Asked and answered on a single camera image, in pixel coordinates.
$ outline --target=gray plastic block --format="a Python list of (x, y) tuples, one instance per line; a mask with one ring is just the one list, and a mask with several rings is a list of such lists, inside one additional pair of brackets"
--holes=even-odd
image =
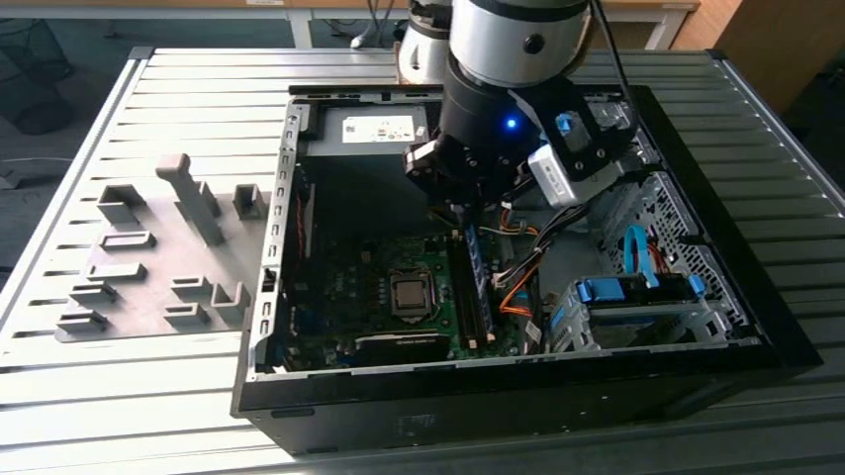
[(155, 52), (154, 47), (134, 47), (130, 51), (130, 59), (150, 59)]
[(64, 312), (56, 324), (68, 333), (103, 332), (108, 320), (96, 311), (88, 309)]
[(112, 225), (122, 225), (138, 223), (132, 208), (144, 203), (132, 185), (108, 185), (103, 188), (96, 207)]
[(76, 284), (67, 295), (79, 305), (107, 304), (118, 299), (118, 291), (106, 281)]
[(183, 301), (209, 298), (211, 283), (203, 275), (183, 275), (171, 279), (171, 290)]
[[(209, 206), (209, 210), (211, 211), (211, 216), (218, 218), (221, 216), (221, 205), (217, 202), (217, 197), (214, 196), (214, 193), (211, 193), (211, 188), (209, 188), (209, 185), (206, 184), (205, 181), (197, 181), (195, 183), (197, 183), (197, 191), (199, 191), (199, 196), (202, 197), (206, 205)], [(179, 201), (177, 201), (175, 204), (177, 204), (177, 209), (181, 210), (182, 218), (190, 222), (191, 216), (185, 211), (185, 206), (182, 205)]]
[(111, 233), (100, 239), (103, 250), (143, 249), (156, 245), (156, 237), (150, 231)]
[(209, 314), (195, 302), (165, 308), (165, 320), (175, 327), (195, 327), (209, 323)]
[(241, 220), (263, 220), (267, 217), (267, 204), (259, 185), (238, 185), (233, 199)]
[(211, 293), (211, 308), (217, 310), (221, 319), (230, 327), (241, 327), (243, 325), (245, 313), (250, 307), (253, 297), (243, 285), (238, 282), (235, 287), (235, 298), (231, 299), (219, 284), (214, 284), (214, 292)]
[(174, 186), (182, 203), (182, 213), (190, 216), (202, 240), (207, 245), (219, 245), (223, 242), (223, 232), (214, 220), (214, 210), (209, 206), (207, 199), (203, 198), (203, 192), (197, 187), (189, 169), (190, 157), (185, 153), (169, 154), (159, 161), (156, 175)]
[(92, 265), (86, 275), (88, 280), (144, 280), (146, 277), (147, 267), (140, 262)]

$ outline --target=sticker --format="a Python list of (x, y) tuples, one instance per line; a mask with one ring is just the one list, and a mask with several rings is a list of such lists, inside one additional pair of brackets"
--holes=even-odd
[(414, 117), (365, 116), (343, 120), (343, 143), (413, 142)]
[(397, 435), (399, 437), (417, 437), (426, 435), (437, 426), (437, 414), (419, 414), (401, 416), (397, 419)]
[(544, 336), (544, 332), (541, 332), (541, 329), (538, 329), (538, 326), (534, 325), (534, 322), (532, 321), (526, 323), (526, 335), (529, 336), (530, 339), (534, 340), (534, 343), (541, 342), (541, 337)]

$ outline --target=table leg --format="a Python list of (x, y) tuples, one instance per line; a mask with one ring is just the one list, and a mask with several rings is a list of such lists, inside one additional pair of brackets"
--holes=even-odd
[(309, 22), (311, 12), (309, 9), (293, 8), (289, 10), (289, 21), (291, 22), (291, 32), (294, 33), (294, 46), (297, 48), (314, 48), (311, 42), (311, 30)]
[(3, 166), (3, 162), (0, 162), (0, 190), (14, 190), (18, 188), (18, 183), (15, 170)]
[(118, 38), (118, 31), (115, 30), (115, 20), (106, 20), (106, 31), (103, 32), (103, 38)]
[(646, 49), (669, 49), (672, 42), (677, 36), (677, 32), (684, 24), (686, 18), (685, 10), (668, 11), (664, 14), (664, 19), (652, 31), (649, 42), (646, 43)]

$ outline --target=metal case frame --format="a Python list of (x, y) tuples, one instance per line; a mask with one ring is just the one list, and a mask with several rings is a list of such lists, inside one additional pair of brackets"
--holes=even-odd
[[(616, 92), (616, 86), (585, 86)], [(298, 132), (314, 120), (298, 115), (309, 100), (354, 105), (437, 92), (414, 86), (291, 88), (279, 189), (290, 186)], [(772, 280), (648, 87), (634, 87), (644, 129), (664, 157), (664, 169), (702, 230), (706, 243), (765, 335), (761, 344), (668, 352), (600, 351), (593, 358), (538, 355), (530, 364), (478, 365), (387, 374), (333, 373), (285, 380), (259, 378), (257, 337), (273, 333), (278, 292), (259, 293), (245, 326), (233, 415), (294, 454), (401, 447), (470, 438), (552, 433), (684, 417), (745, 389), (785, 379), (821, 364)], [(278, 228), (275, 217), (282, 226)], [(266, 249), (285, 241), (286, 209), (271, 209)], [(279, 287), (281, 250), (266, 252), (266, 288)]]

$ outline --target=robotic arm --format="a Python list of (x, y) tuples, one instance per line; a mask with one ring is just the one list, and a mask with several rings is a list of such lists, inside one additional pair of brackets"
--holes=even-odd
[(409, 150), (407, 176), (470, 223), (536, 180), (553, 206), (585, 202), (621, 176), (616, 160), (637, 128), (634, 120), (600, 127), (565, 77), (584, 59), (592, 17), (613, 47), (598, 0), (456, 0), (452, 16), (439, 128)]

